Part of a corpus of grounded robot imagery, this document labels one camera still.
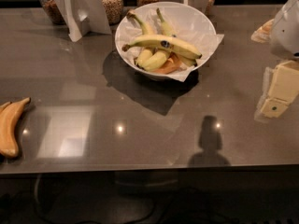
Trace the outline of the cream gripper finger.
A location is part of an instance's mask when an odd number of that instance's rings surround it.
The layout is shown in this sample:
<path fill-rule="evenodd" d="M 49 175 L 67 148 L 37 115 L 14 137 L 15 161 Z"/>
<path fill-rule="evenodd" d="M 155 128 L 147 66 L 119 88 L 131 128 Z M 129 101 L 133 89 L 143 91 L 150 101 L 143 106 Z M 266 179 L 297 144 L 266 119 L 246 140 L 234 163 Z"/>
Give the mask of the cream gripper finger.
<path fill-rule="evenodd" d="M 299 95 L 299 62 L 283 61 L 263 74 L 263 94 L 254 119 L 267 122 L 279 118 Z"/>
<path fill-rule="evenodd" d="M 260 26 L 251 35 L 251 40 L 258 43 L 269 43 L 271 40 L 270 33 L 274 20 L 269 20 Z"/>

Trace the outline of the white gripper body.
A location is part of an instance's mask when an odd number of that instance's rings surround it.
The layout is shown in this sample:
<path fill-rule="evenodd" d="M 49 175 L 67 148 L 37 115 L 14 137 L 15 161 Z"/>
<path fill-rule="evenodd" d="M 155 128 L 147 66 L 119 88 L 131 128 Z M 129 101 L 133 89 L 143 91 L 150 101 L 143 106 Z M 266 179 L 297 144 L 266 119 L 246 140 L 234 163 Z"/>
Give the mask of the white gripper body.
<path fill-rule="evenodd" d="M 282 59 L 299 59 L 299 0 L 288 0 L 274 18 L 270 50 Z"/>

